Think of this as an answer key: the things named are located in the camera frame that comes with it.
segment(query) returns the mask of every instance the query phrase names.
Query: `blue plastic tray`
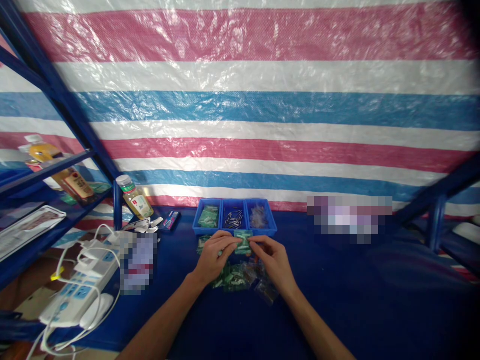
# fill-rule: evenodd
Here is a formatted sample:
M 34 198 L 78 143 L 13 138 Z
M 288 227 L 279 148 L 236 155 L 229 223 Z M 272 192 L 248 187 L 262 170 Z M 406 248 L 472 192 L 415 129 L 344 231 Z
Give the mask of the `blue plastic tray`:
M 199 219 L 202 215 L 202 212 L 206 205 L 215 205 L 218 206 L 220 211 L 218 227 L 216 228 L 207 228 L 200 227 Z M 250 225 L 250 215 L 252 214 L 252 209 L 255 206 L 261 206 L 265 208 L 266 218 L 268 220 L 268 227 L 266 228 L 252 228 Z M 272 209 L 270 209 L 269 201 L 267 199 L 201 199 L 198 204 L 198 209 L 196 211 L 195 219 L 193 221 L 193 231 L 196 235 L 212 235 L 215 234 L 218 230 L 222 229 L 230 233 L 234 233 L 236 229 L 230 229 L 225 227 L 225 220 L 227 219 L 229 213 L 232 211 L 238 210 L 240 208 L 243 210 L 243 223 L 240 227 L 241 230 L 251 230 L 254 235 L 266 235 L 269 237 L 274 236 L 277 233 L 277 224 L 275 224 L 274 215 Z

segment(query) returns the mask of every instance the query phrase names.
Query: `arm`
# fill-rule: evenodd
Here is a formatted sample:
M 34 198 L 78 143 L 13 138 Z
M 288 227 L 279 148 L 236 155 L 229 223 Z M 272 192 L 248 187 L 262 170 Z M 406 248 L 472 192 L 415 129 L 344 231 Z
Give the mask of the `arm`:
M 253 236 L 249 240 L 252 250 L 265 264 L 270 279 L 290 307 L 317 359 L 355 359 L 300 291 L 285 246 L 267 236 Z
M 204 288 L 220 275 L 241 241 L 226 231 L 213 235 L 205 243 L 195 270 L 186 276 L 177 291 L 141 328 L 117 360 L 166 359 L 193 304 Z

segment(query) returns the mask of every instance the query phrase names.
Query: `yellow cable tie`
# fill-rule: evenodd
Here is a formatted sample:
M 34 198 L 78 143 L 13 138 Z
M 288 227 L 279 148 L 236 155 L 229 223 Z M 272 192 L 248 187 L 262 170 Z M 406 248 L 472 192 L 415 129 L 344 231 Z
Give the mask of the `yellow cable tie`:
M 63 273 L 64 271 L 65 271 L 65 268 L 62 266 L 62 267 L 60 268 L 60 274 Z M 56 272 L 56 271 L 53 273 L 52 276 L 50 276 L 50 280 L 52 280 L 52 281 L 58 280 L 58 279 L 60 279 L 60 278 L 61 278 L 61 276 L 60 276 L 60 275 L 57 276 L 57 272 Z

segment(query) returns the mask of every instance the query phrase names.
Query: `hand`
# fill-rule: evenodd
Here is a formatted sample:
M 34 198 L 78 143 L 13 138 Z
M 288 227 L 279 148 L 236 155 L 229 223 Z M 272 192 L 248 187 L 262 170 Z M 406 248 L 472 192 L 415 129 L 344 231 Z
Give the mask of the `hand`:
M 233 237 L 228 231 L 217 231 L 205 243 L 203 252 L 192 275 L 203 287 L 206 287 L 219 277 L 229 256 L 237 248 L 237 243 L 241 242 L 242 239 Z M 219 257 L 220 250 L 223 250 L 223 253 Z
M 280 294 L 283 297 L 292 295 L 298 286 L 285 246 L 268 236 L 252 236 L 248 240 L 251 249 L 265 264 L 266 272 Z

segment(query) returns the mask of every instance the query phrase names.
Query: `plastic bottle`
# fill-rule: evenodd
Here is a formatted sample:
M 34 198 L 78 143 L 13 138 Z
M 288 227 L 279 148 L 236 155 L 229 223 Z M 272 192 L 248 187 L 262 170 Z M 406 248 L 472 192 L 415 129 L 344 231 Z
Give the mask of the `plastic bottle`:
M 30 170 L 32 170 L 34 173 L 37 173 L 40 170 L 42 170 L 42 166 L 39 161 L 35 160 L 30 155 L 31 147 L 32 147 L 31 145 L 22 145 L 18 147 L 18 150 L 20 150 L 20 152 L 23 154 L 28 154 L 29 159 L 25 161 L 25 165 L 27 165 L 30 168 Z M 46 178 L 45 180 L 43 180 L 43 182 L 47 184 L 48 187 L 52 190 L 63 191 L 62 187 L 51 177 Z
M 64 157 L 58 157 L 44 162 L 41 167 L 47 169 L 63 160 Z M 95 191 L 73 166 L 52 175 L 52 178 L 80 205 L 88 205 L 98 199 Z
M 140 219 L 146 219 L 154 214 L 154 210 L 150 205 L 143 192 L 138 189 L 128 175 L 121 175 L 116 178 L 116 183 L 124 192 L 123 198 L 133 211 L 133 213 Z
M 40 135 L 28 135 L 25 140 L 31 144 L 30 156 L 41 163 L 64 156 L 58 147 L 45 142 Z

